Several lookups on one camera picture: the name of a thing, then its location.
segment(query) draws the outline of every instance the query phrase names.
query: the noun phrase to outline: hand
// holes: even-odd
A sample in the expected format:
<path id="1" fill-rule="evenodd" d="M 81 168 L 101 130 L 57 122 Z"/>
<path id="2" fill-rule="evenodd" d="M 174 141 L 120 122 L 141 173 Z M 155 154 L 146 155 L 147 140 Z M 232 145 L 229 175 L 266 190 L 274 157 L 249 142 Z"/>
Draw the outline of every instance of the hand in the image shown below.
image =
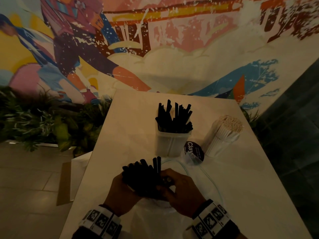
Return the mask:
<path id="1" fill-rule="evenodd" d="M 101 30 L 104 27 L 103 20 L 98 13 L 94 13 L 94 15 L 90 21 L 90 24 L 91 24 L 91 26 L 95 27 L 98 30 Z"/>
<path id="2" fill-rule="evenodd" d="M 175 193 L 170 189 L 158 186 L 164 197 L 176 211 L 184 216 L 192 217 L 199 206 L 206 200 L 196 187 L 191 177 L 177 173 L 172 169 L 161 172 L 161 177 L 169 176 L 174 180 Z"/>
<path id="3" fill-rule="evenodd" d="M 104 205 L 110 207 L 114 214 L 120 217 L 128 213 L 141 199 L 122 181 L 122 174 L 116 176 L 106 197 Z"/>

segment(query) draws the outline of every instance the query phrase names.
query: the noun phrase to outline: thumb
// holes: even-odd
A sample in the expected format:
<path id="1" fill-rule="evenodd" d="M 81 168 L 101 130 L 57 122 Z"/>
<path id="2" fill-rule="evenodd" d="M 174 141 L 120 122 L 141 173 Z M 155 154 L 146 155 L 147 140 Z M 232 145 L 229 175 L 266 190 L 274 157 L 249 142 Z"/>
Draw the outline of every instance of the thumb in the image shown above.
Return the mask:
<path id="1" fill-rule="evenodd" d="M 156 189 L 164 196 L 166 197 L 166 199 L 171 202 L 171 201 L 174 201 L 175 200 L 175 193 L 170 190 L 170 189 L 167 189 L 163 186 L 156 186 Z"/>

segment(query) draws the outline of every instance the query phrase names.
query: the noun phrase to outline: white table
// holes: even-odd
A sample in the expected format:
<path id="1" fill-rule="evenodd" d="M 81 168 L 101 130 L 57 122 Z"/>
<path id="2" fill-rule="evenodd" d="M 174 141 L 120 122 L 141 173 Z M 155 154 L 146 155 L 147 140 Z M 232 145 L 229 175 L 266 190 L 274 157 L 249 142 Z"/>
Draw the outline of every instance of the white table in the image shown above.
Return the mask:
<path id="1" fill-rule="evenodd" d="M 202 166 L 217 184 L 226 209 L 248 239 L 311 238 L 236 101 L 133 90 L 117 90 L 90 162 L 62 230 L 70 239 L 78 223 L 92 207 L 101 204 L 112 179 L 122 166 L 154 157 L 154 119 L 158 103 L 191 104 L 193 133 L 189 140 L 201 144 L 214 120 L 231 115 L 244 123 L 244 131 L 216 160 Z M 123 230 L 136 238 L 133 209 L 122 216 Z M 158 225 L 165 231 L 165 221 Z"/>

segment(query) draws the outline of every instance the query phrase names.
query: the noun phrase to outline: translucent square container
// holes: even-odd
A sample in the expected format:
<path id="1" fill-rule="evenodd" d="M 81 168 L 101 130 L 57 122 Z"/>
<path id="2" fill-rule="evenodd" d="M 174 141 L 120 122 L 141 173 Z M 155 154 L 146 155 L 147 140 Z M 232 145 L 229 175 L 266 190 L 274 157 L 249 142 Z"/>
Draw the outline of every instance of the translucent square container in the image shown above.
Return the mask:
<path id="1" fill-rule="evenodd" d="M 175 117 L 175 108 L 170 111 L 171 117 Z M 184 145 L 192 134 L 189 133 L 170 133 L 160 132 L 158 129 L 157 121 L 155 120 L 155 154 L 161 157 L 176 158 L 184 151 Z"/>

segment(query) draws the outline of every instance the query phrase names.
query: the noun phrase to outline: painted wall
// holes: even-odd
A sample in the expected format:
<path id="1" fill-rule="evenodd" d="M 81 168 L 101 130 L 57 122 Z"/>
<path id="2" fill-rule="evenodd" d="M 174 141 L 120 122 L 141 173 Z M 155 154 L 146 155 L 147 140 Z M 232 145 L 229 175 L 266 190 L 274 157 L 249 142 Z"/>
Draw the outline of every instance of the painted wall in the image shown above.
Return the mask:
<path id="1" fill-rule="evenodd" d="M 319 57 L 319 0 L 0 0 L 0 85 L 117 88 L 266 110 Z"/>

